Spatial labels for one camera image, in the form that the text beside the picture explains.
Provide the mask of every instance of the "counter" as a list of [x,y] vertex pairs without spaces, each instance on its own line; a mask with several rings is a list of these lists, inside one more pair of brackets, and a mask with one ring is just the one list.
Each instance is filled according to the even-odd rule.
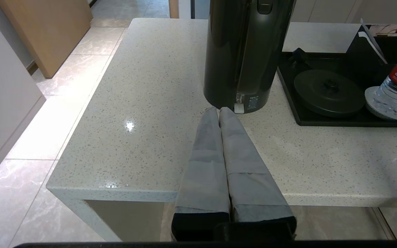
[[[291,23],[283,50],[345,52],[358,28]],[[47,188],[106,240],[120,235],[102,204],[175,201],[210,107],[206,35],[207,20],[134,19],[50,177]],[[397,128],[301,127],[278,75],[268,103],[239,118],[290,205],[397,206]]]

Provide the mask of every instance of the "floor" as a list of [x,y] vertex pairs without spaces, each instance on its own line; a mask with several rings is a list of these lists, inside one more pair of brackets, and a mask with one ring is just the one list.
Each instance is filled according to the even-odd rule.
[[[47,101],[0,165],[0,248],[25,242],[103,241],[45,184],[134,17],[168,17],[167,0],[98,0],[91,29],[53,79]],[[386,239],[370,208],[292,206],[297,239]],[[167,204],[161,240],[170,240]],[[397,236],[397,208],[383,209]]]

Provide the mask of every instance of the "kettle power switch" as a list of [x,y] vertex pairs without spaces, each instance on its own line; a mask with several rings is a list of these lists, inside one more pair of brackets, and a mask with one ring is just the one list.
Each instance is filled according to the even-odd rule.
[[258,0],[257,11],[259,14],[269,14],[272,11],[272,0]]
[[234,103],[234,113],[236,113],[236,114],[244,114],[244,105],[243,105],[243,103]]

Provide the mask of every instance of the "black electric kettle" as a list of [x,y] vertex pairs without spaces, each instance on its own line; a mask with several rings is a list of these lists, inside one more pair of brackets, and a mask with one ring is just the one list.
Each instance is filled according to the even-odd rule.
[[211,0],[204,94],[235,113],[269,97],[294,0]]

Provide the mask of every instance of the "black tray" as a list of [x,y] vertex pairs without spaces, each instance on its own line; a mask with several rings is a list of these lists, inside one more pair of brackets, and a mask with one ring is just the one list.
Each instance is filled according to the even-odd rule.
[[[359,80],[353,75],[353,70],[347,66],[345,53],[307,53],[307,60],[313,69],[323,69],[343,75],[364,92],[370,86],[378,86],[380,83],[369,80]],[[383,120],[370,113],[363,107],[356,115],[347,118],[331,118],[319,115],[308,110],[298,99],[293,87],[293,81],[298,73],[307,70],[307,66],[301,63],[293,63],[291,52],[282,52],[278,63],[278,75],[282,82],[287,100],[289,101],[295,121],[300,126],[332,126],[332,127],[397,127],[397,121]]]

